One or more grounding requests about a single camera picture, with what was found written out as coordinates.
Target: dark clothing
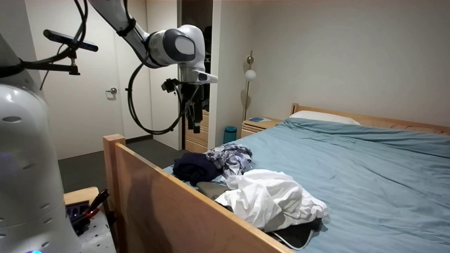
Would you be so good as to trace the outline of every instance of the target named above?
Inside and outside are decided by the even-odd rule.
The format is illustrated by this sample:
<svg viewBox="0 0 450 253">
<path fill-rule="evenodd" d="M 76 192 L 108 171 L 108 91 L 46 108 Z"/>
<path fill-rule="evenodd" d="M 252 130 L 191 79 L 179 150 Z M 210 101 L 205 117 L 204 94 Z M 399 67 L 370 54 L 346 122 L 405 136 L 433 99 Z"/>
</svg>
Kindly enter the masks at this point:
<svg viewBox="0 0 450 253">
<path fill-rule="evenodd" d="M 184 153 L 174 160 L 173 174 L 183 181 L 197 185 L 198 181 L 211 181 L 222 174 L 214 161 L 208 160 L 204 153 Z"/>
</svg>

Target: mattress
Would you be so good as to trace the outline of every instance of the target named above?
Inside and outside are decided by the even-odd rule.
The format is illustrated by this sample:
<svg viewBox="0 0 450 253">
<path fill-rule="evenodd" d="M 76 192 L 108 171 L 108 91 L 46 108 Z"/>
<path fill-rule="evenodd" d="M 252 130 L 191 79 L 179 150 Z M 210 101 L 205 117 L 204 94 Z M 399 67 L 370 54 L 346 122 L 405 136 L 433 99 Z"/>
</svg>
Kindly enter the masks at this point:
<svg viewBox="0 0 450 253">
<path fill-rule="evenodd" d="M 301 251 L 450 251 L 450 137 L 287 119 L 236 140 L 329 216 Z"/>
</svg>

